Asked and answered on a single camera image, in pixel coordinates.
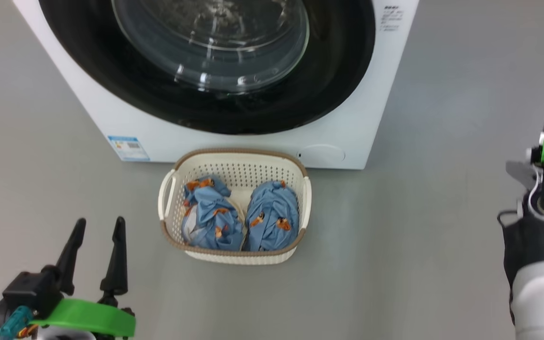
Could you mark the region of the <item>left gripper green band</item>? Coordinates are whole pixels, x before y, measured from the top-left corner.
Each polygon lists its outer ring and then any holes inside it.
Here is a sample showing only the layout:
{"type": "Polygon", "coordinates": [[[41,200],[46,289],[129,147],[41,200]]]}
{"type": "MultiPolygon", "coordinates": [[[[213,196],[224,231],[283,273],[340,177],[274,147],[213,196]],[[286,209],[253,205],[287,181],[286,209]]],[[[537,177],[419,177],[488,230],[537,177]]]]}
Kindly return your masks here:
{"type": "MultiPolygon", "coordinates": [[[[79,218],[56,263],[59,290],[69,296],[74,295],[74,269],[85,228],[86,220],[79,218]]],[[[116,219],[112,241],[107,273],[100,283],[104,297],[125,295],[129,290],[127,230],[122,216],[116,219]]],[[[35,318],[30,324],[38,326],[38,340],[116,340],[133,338],[136,331],[134,315],[116,307],[71,298],[60,301],[48,318],[35,318]]]]}

